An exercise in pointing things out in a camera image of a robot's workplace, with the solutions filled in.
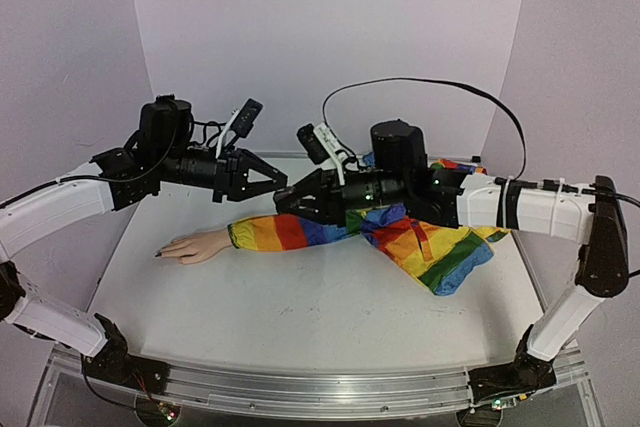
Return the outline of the purple nail polish bottle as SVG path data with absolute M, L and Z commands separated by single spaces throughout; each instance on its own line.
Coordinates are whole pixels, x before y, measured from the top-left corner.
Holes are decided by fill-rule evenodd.
M 273 194 L 273 202 L 277 208 L 284 208 L 295 202 L 295 188 L 286 187 Z

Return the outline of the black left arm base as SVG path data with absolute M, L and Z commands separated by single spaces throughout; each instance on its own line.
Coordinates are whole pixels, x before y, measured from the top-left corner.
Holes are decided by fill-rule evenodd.
M 82 358 L 83 373 L 93 379 L 148 394 L 163 394 L 168 382 L 169 364 L 130 354 L 127 340 L 116 324 L 99 313 L 94 317 L 104 330 L 106 344 L 94 356 Z

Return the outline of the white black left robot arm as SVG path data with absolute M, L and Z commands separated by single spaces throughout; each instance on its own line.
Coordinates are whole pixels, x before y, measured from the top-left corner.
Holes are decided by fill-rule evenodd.
M 1 204 L 1 319 L 20 330 L 94 358 L 116 384 L 131 380 L 133 358 L 115 325 L 44 293 L 16 268 L 14 257 L 69 225 L 156 196 L 163 183 L 208 189 L 216 203 L 242 202 L 285 187 L 286 175 L 255 153 L 236 147 L 263 106 L 248 100 L 219 127 L 217 142 L 197 144 L 192 106 L 174 95 L 144 105 L 124 146 L 91 158 L 72 172 Z

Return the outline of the mannequin hand with forearm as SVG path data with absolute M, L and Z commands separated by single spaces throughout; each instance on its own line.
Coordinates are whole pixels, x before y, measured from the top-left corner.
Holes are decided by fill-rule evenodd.
M 212 259 L 231 246 L 226 230 L 201 232 L 173 240 L 159 249 L 155 257 L 173 259 L 181 265 L 194 265 Z

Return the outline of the rainbow striped jacket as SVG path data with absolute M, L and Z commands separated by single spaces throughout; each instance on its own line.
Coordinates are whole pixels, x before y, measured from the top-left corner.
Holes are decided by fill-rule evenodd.
M 322 225 L 291 214 L 245 218 L 228 225 L 233 247 L 285 252 L 360 236 L 436 296 L 454 294 L 472 271 L 494 257 L 509 235 L 497 227 L 435 226 L 406 214 L 401 204 L 349 211 L 346 225 Z

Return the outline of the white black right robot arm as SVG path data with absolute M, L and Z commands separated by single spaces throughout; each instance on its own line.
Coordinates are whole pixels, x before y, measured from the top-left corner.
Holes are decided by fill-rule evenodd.
M 628 286 L 623 197 L 610 178 L 572 186 L 492 177 L 471 168 L 437 169 L 427 163 L 422 131 L 402 120 L 374 125 L 370 138 L 373 166 L 346 171 L 328 126 L 300 128 L 298 139 L 310 159 L 330 160 L 334 167 L 277 191 L 277 211 L 344 225 L 349 211 L 402 204 L 409 217 L 439 227 L 497 227 L 578 244 L 572 286 L 526 336 L 525 353 L 541 361 L 552 361 L 600 303 Z

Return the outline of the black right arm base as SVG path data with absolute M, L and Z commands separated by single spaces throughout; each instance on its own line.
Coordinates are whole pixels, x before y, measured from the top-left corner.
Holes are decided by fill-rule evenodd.
M 474 404 L 521 394 L 529 395 L 556 384 L 553 360 L 538 359 L 527 351 L 532 328 L 530 325 L 525 331 L 511 362 L 478 367 L 469 372 L 468 385 Z

